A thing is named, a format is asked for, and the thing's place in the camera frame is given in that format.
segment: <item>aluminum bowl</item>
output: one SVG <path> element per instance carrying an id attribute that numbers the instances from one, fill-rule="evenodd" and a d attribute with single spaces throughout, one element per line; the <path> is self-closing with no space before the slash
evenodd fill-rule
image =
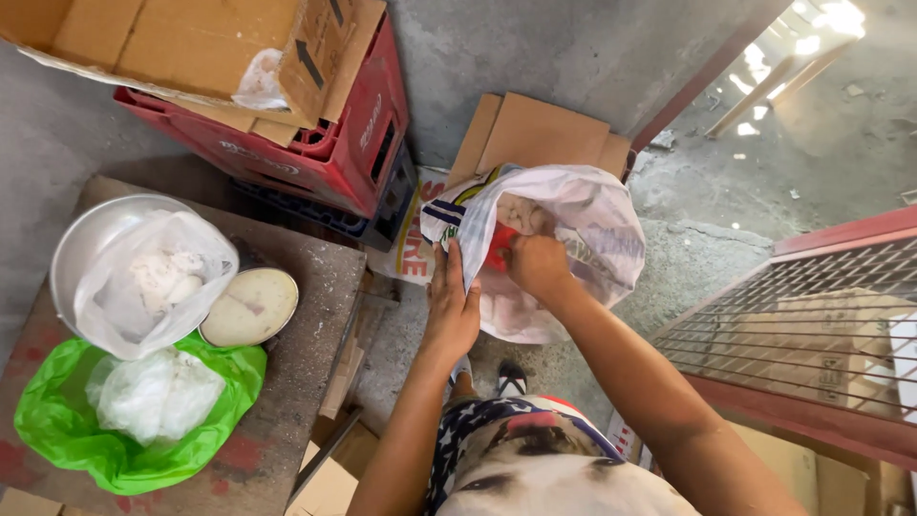
<path id="1" fill-rule="evenodd" d="M 137 225 L 145 214 L 154 209 L 194 213 L 194 210 L 170 197 L 136 194 L 111 199 L 93 207 L 64 231 L 54 258 L 51 259 L 49 282 L 51 299 L 58 317 L 76 335 L 83 337 L 76 329 L 73 300 L 76 287 L 86 269 L 117 235 Z"/>

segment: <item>plastic crate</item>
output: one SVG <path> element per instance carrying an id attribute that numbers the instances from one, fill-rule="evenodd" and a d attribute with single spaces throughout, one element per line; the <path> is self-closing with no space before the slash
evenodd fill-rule
<path id="1" fill-rule="evenodd" d="M 408 125 L 388 15 L 370 44 L 338 123 L 323 121 L 315 129 L 302 129 L 288 148 L 137 90 L 119 87 L 115 99 L 227 174 L 366 219 L 376 213 Z"/>
<path id="2" fill-rule="evenodd" d="M 234 180 L 233 184 L 238 190 L 277 209 L 321 224 L 373 249 L 388 252 L 398 238 L 398 231 L 411 208 L 411 199 L 418 184 L 417 171 L 405 142 L 402 142 L 391 173 L 387 175 L 388 182 L 382 192 L 379 209 L 372 219 L 363 219 L 266 186 L 239 180 Z"/>

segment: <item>wooden table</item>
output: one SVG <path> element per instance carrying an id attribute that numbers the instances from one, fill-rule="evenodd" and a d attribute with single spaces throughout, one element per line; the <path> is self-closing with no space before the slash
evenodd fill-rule
<path id="1" fill-rule="evenodd" d="M 81 193 L 77 212 L 144 192 L 150 190 L 94 177 Z M 121 497 L 98 488 L 83 471 L 52 466 L 23 444 L 13 428 L 26 383 L 50 350 L 72 336 L 56 317 L 46 280 L 0 379 L 0 483 L 102 516 L 284 513 L 355 307 L 366 254 L 183 202 L 227 236 L 240 236 L 275 260 L 299 285 L 299 308 L 268 346 L 258 401 L 210 464 L 170 488 Z"/>

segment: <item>blue plastic crate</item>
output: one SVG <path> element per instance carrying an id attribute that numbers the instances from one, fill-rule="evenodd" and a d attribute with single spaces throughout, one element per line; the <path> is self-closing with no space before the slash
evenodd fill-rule
<path id="1" fill-rule="evenodd" d="M 388 252 L 398 238 L 398 230 L 402 227 L 404 217 L 408 215 L 418 179 L 407 143 L 402 141 L 392 161 L 392 171 L 388 174 L 388 184 L 382 192 L 376 216 L 372 220 L 267 186 L 253 185 L 238 179 L 233 179 L 232 182 L 236 189 L 259 201 L 321 224 L 373 249 Z"/>

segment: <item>green plastic bag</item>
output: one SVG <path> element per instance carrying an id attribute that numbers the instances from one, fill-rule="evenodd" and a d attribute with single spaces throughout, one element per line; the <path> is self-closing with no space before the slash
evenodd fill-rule
<path id="1" fill-rule="evenodd" d="M 197 331 L 175 348 L 200 358 L 226 380 L 204 423 L 179 442 L 144 448 L 121 432 L 99 428 L 85 385 L 108 352 L 79 338 L 54 348 L 28 382 L 13 420 L 19 437 L 55 466 L 85 470 L 100 488 L 117 495 L 146 493 L 192 477 L 255 402 L 268 356 L 260 346 L 211 346 Z"/>

